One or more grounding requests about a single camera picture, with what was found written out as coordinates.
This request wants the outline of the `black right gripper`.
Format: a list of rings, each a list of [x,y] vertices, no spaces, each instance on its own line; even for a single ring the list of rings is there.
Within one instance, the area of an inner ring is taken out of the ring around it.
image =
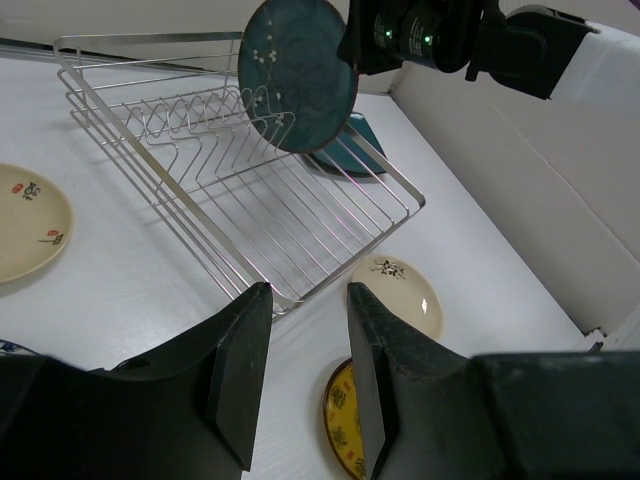
[[[484,6],[469,0],[352,1],[337,56],[360,75],[405,62],[454,73],[471,59]]]

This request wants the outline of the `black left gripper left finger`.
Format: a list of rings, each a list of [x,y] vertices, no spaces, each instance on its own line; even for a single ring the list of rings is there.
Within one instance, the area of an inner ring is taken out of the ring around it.
[[[251,467],[272,290],[112,370],[1,360],[5,479],[238,479]]]

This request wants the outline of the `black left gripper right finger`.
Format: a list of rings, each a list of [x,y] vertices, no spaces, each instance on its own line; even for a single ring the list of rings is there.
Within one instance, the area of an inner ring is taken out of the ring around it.
[[[461,356],[347,288],[370,479],[635,479],[635,351]]]

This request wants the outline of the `dark teal square plate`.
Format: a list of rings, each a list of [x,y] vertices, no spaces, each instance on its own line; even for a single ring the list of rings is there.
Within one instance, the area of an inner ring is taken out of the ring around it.
[[[385,157],[376,135],[363,114],[352,112],[347,124]],[[354,177],[367,177],[371,174],[380,175],[386,172],[383,166],[344,132],[320,151],[311,153],[308,158],[323,170],[336,175],[346,173]]]

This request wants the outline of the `teal round blossom plate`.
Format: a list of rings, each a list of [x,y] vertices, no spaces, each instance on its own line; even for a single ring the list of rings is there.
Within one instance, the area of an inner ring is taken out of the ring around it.
[[[328,1],[265,1],[242,35],[238,82],[260,135],[290,153],[330,143],[348,120],[358,75],[337,56],[345,32]]]

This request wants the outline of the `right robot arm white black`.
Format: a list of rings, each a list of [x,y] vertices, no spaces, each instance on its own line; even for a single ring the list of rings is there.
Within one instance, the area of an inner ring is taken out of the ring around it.
[[[353,1],[337,56],[359,74],[404,62],[482,73],[542,100],[628,110],[639,101],[639,38],[539,5],[496,1]]]

